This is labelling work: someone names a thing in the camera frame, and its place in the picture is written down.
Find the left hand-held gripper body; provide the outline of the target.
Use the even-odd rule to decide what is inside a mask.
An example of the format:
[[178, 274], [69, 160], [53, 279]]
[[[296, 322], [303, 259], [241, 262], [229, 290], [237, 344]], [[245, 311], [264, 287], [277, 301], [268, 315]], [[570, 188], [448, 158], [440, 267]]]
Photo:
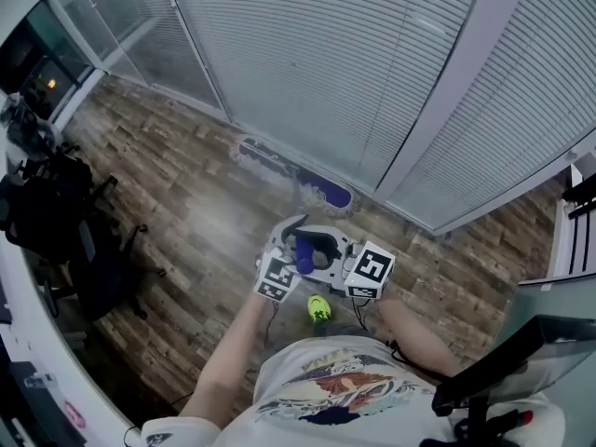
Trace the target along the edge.
[[257, 275], [253, 291], [273, 302], [284, 303], [301, 277], [296, 269], [295, 236], [292, 234], [285, 242], [279, 242], [278, 224], [255, 262]]

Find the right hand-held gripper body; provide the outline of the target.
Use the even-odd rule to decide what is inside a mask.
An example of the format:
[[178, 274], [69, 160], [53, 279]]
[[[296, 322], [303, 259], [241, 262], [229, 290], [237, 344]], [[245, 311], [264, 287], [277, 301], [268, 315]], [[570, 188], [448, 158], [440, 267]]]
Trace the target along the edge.
[[371, 241], [359, 244], [339, 229], [325, 225], [307, 225], [305, 231], [325, 232], [334, 236], [341, 252], [338, 278], [305, 278], [341, 291], [345, 297], [378, 300], [383, 294], [395, 265], [395, 256]]

